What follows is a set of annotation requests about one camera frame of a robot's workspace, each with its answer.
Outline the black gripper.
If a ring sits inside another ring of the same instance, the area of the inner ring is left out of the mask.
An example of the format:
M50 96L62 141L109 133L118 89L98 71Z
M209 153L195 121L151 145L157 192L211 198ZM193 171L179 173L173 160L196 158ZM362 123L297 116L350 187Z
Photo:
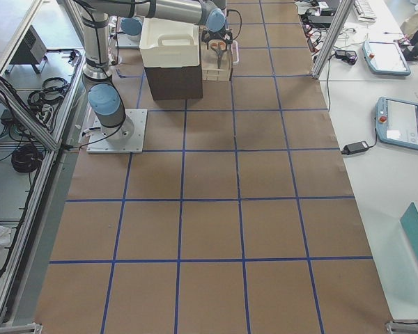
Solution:
M220 31L209 31L204 29L201 32L201 41L206 44L206 49L209 49L209 42L211 40L223 40L226 45L226 49L231 47L233 42L233 34L231 30L221 29Z

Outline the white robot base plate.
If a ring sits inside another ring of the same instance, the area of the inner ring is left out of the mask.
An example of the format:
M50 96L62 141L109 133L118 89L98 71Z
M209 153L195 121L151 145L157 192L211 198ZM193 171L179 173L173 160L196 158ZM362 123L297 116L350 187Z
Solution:
M146 109L126 109L125 122L122 127L113 135L118 128L102 128L97 116L94 116L93 127L97 130L91 131L86 151L92 154L125 154L141 153L144 148L144 135L148 111Z

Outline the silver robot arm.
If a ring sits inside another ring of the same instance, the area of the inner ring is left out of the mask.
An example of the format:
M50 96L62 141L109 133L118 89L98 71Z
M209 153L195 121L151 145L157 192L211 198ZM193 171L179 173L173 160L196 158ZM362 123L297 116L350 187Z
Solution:
M109 68L109 18L132 19L136 16L158 18L204 26L220 31L226 21L225 1L77 1L84 25L86 64L83 82L90 104L100 121L101 133L112 141L126 139L134 125L126 116L125 106L112 83Z

